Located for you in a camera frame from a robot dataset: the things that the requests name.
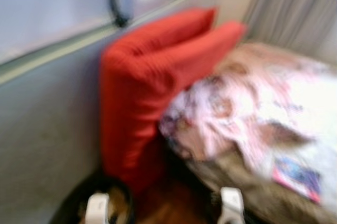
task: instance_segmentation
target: paper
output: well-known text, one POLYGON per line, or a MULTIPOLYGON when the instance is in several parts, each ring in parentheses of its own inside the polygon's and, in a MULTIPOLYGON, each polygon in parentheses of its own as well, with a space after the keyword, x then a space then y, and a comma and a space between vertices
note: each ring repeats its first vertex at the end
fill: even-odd
POLYGON ((273 179, 314 202, 319 203, 321 201, 320 174, 297 164, 290 158, 276 160, 273 179))

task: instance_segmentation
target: wooden floor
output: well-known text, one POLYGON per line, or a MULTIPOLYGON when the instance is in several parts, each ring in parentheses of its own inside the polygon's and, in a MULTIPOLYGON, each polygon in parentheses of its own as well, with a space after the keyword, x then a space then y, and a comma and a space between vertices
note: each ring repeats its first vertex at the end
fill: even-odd
POLYGON ((205 205, 185 184, 166 179, 136 202, 137 224, 206 224, 205 205))

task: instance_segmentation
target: black cord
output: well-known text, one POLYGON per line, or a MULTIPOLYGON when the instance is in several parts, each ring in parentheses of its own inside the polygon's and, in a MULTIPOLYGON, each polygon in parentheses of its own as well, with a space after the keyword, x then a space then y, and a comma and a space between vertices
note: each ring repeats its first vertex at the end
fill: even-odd
POLYGON ((120 8, 118 6, 117 0, 110 0, 110 10, 111 13, 114 15, 115 21, 114 21, 114 25, 119 27, 119 28, 123 28, 126 27, 129 23, 129 18, 127 18, 126 16, 124 16, 121 11, 120 8))

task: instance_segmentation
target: red pillow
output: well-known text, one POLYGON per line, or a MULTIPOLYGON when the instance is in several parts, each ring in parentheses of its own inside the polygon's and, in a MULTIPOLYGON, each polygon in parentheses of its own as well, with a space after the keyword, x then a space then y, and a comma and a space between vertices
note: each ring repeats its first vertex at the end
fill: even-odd
POLYGON ((211 30, 213 17, 207 9, 175 14, 130 32, 103 54, 103 165, 135 194, 165 171, 155 136, 170 101, 209 74, 245 33, 236 22, 211 30))

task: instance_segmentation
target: bed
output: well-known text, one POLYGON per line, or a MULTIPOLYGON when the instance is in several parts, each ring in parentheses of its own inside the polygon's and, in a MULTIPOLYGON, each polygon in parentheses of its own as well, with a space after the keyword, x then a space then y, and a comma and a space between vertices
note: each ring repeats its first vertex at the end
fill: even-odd
POLYGON ((268 223, 335 224, 336 100, 333 66, 246 43, 173 100, 160 131, 207 187, 241 189, 245 208, 268 223), (285 160, 316 175, 315 193, 282 184, 285 160))

